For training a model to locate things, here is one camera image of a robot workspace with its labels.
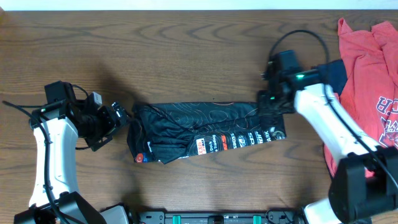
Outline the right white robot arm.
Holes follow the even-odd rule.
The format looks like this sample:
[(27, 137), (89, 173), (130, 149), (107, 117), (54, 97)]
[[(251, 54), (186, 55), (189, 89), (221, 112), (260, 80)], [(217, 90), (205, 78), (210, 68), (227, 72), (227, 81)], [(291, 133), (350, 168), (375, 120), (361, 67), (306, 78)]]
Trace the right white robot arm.
[(302, 115), (329, 149), (337, 170), (327, 198), (303, 208), (305, 223), (354, 223), (397, 210), (397, 149), (369, 137), (314, 70), (263, 74), (259, 115)]

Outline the black orange-patterned jersey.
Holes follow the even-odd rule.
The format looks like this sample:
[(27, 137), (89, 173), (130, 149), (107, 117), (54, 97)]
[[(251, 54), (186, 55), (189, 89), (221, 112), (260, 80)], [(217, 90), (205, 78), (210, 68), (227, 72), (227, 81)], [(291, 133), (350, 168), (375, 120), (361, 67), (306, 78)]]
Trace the black orange-patterned jersey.
[(285, 139), (284, 120), (259, 116), (255, 103), (136, 105), (127, 145), (137, 163), (161, 162)]

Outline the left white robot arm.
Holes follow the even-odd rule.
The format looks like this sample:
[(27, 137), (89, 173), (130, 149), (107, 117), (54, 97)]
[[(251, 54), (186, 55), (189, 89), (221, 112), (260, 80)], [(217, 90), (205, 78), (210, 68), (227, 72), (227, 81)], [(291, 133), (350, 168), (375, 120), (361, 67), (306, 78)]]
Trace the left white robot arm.
[(81, 195), (76, 176), (78, 139), (97, 150), (108, 143), (123, 123), (118, 104), (112, 108), (70, 100), (53, 101), (26, 114), (37, 144), (34, 191), (26, 211), (14, 223), (132, 223), (131, 213), (119, 203), (97, 211)]

